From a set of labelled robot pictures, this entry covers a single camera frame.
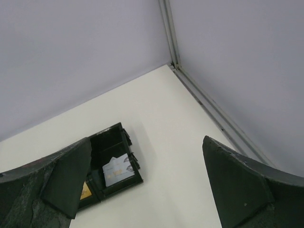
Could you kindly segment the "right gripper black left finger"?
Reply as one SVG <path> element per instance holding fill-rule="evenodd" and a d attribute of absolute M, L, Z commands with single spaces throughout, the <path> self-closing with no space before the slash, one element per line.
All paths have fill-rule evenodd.
<path fill-rule="evenodd" d="M 67 228 L 91 162 L 88 138 L 0 174 L 2 228 Z"/>

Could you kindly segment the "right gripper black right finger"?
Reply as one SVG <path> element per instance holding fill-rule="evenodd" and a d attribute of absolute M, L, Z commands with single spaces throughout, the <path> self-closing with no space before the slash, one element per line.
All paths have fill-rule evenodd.
<path fill-rule="evenodd" d="M 302 228 L 304 179 L 205 136 L 203 156 L 224 228 Z"/>

